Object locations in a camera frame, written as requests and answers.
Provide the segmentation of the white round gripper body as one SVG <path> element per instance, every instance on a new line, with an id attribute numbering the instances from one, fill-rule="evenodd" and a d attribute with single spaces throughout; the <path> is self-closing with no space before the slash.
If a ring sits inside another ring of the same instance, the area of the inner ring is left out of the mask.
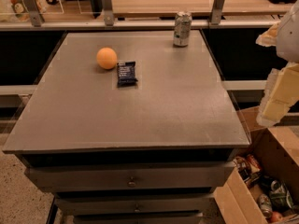
<path id="1" fill-rule="evenodd" d="M 280 21 L 276 49 L 278 57 L 288 62 L 299 62 L 299 0 Z"/>

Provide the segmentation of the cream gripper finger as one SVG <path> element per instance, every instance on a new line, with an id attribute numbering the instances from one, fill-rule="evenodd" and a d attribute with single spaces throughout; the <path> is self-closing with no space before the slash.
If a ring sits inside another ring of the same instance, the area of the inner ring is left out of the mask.
<path id="1" fill-rule="evenodd" d="M 259 35 L 255 41 L 263 47 L 274 47 L 277 44 L 278 23 L 272 25 L 267 31 Z"/>
<path id="2" fill-rule="evenodd" d="M 272 69 L 263 93 L 256 121 L 272 127 L 299 101 L 299 63 L 288 62 L 281 70 Z"/>

